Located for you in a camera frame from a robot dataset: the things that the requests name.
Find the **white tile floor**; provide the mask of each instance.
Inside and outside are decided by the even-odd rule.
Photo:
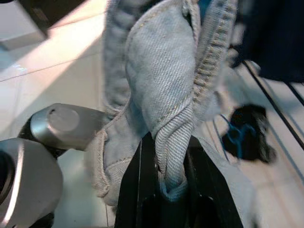
[[[16,137],[24,122],[36,111],[53,103],[80,105],[102,110],[101,34],[105,0],[88,0],[50,29],[50,38],[35,44],[0,52],[0,140]],[[272,165],[242,162],[241,170],[252,180],[265,217],[263,228],[304,227],[304,153],[273,110],[253,79],[240,67],[238,75],[226,77],[222,94],[228,114],[235,106],[251,102],[267,108],[271,123],[269,143],[278,161]],[[304,108],[280,83],[265,81],[291,120],[304,132]],[[304,86],[296,85],[304,96]],[[220,132],[226,129],[219,118]],[[222,149],[212,123],[204,131]],[[289,158],[298,166],[295,170]],[[114,213],[88,183],[83,152],[70,150],[59,159],[64,174],[64,193],[56,210],[55,228],[109,226]]]

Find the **silver metal part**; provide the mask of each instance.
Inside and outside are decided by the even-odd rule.
[[[0,150],[15,165],[12,187],[0,205],[0,228],[28,228],[55,210],[63,187],[60,167],[38,142],[8,139]]]
[[[83,150],[103,127],[104,113],[75,105],[53,104],[32,116],[30,128],[41,143]]]

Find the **light blue denim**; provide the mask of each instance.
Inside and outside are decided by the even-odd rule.
[[[142,15],[128,33],[121,54],[124,62],[118,62],[118,66],[125,67],[131,91],[129,101],[123,109],[124,102],[118,102],[113,120],[87,148],[91,152],[87,160],[92,168],[93,184],[107,204],[117,205],[123,174],[148,131],[155,138],[162,194],[167,200],[176,201],[185,193],[186,149],[195,126],[205,120],[213,99],[236,8],[237,0],[213,0],[201,27],[197,1],[163,0]],[[108,100],[115,89],[119,88],[109,88]],[[213,148],[209,149],[209,156],[214,152]],[[221,160],[213,161],[223,166]],[[232,181],[228,185],[245,224],[251,210],[249,204],[242,205],[238,199],[243,198],[240,197],[242,185],[248,188],[250,196],[253,188],[237,174],[239,171],[222,170],[228,172],[227,180]]]

